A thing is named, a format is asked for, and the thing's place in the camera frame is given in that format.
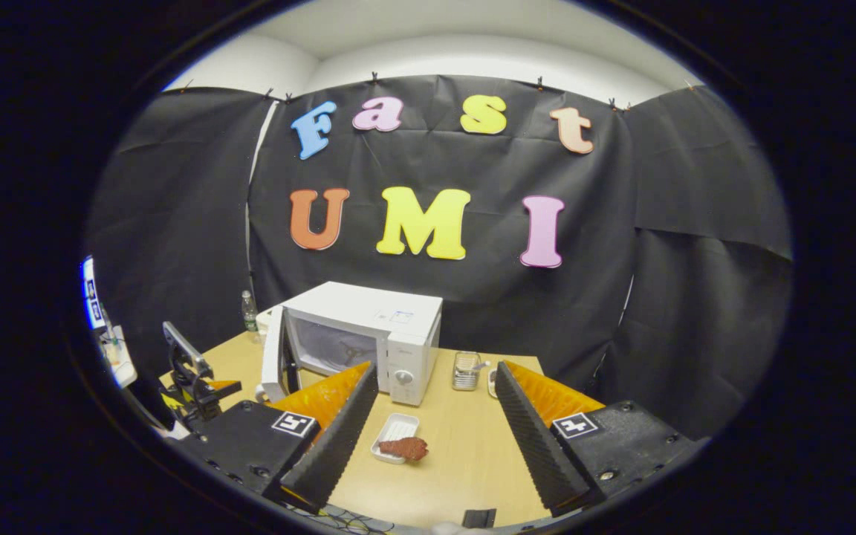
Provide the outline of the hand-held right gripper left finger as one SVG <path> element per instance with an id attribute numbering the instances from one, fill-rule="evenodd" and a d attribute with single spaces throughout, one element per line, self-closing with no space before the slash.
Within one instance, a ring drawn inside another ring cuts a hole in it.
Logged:
<path id="1" fill-rule="evenodd" d="M 327 505 L 378 393 L 370 362 L 279 402 L 235 404 L 174 447 L 216 475 L 310 513 Z"/>

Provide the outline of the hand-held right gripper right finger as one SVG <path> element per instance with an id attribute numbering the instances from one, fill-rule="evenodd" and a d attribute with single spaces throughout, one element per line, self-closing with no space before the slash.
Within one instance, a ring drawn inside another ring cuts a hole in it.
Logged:
<path id="1" fill-rule="evenodd" d="M 556 517 L 635 494 L 702 447 L 638 402 L 604 404 L 519 363 L 497 365 L 495 390 L 543 507 Z"/>

